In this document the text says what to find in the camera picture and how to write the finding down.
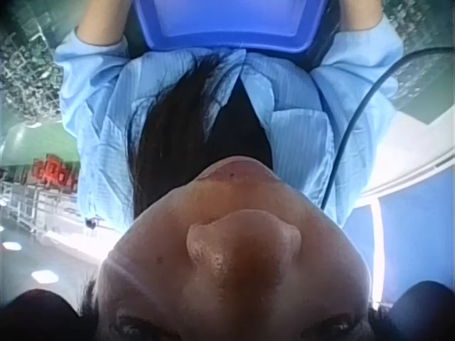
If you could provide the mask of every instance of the light blue shirt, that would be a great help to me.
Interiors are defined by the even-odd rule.
[[[209,132],[241,77],[272,147],[274,172],[320,206],[343,132],[371,85],[402,56],[402,41],[387,18],[368,31],[338,33],[320,67],[295,64],[244,49],[192,48],[149,52],[131,60],[125,39],[99,47],[71,33],[55,52],[64,70],[60,105],[65,129],[77,139],[77,201],[84,217],[99,216],[121,232],[133,221],[127,129],[137,145],[148,108],[160,91],[192,65],[193,56],[219,53],[228,74],[209,111]],[[322,111],[318,89],[332,114]],[[347,145],[325,213],[340,227],[367,185],[379,141],[395,109],[389,80],[370,102]]]

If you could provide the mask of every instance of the blue wall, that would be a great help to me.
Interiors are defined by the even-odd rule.
[[[424,280],[454,283],[454,169],[380,199],[385,240],[383,300],[396,301]],[[354,210],[346,234],[373,272],[373,219]]]

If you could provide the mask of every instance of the lips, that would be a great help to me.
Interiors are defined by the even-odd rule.
[[[206,168],[196,180],[277,182],[278,177],[253,158],[233,156]]]

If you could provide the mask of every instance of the nose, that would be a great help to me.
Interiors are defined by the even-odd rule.
[[[275,288],[301,248],[294,226],[259,210],[240,210],[190,227],[186,240],[199,272],[224,290]]]

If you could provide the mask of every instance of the woman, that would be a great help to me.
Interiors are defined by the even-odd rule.
[[[339,1],[341,32],[310,73],[243,49],[130,60],[131,0],[89,2],[55,61],[80,210],[125,232],[83,306],[98,338],[371,337],[370,277],[340,227],[394,117],[394,81],[318,206],[341,134],[402,42],[380,0]]]

